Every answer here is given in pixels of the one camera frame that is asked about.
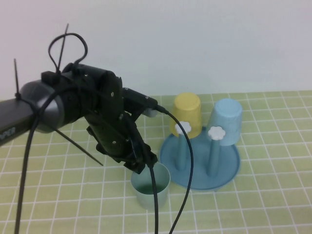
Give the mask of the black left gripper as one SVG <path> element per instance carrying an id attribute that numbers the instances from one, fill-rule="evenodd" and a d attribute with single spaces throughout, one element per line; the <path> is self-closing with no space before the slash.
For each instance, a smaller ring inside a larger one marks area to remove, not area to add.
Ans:
<path id="1" fill-rule="evenodd" d="M 96 150 L 109 156 L 132 172 L 140 174 L 145 165 L 153 168 L 158 162 L 156 154 L 144 143 L 136 120 L 143 110 L 117 113 L 87 110 L 85 119 L 88 133 L 97 142 Z"/>

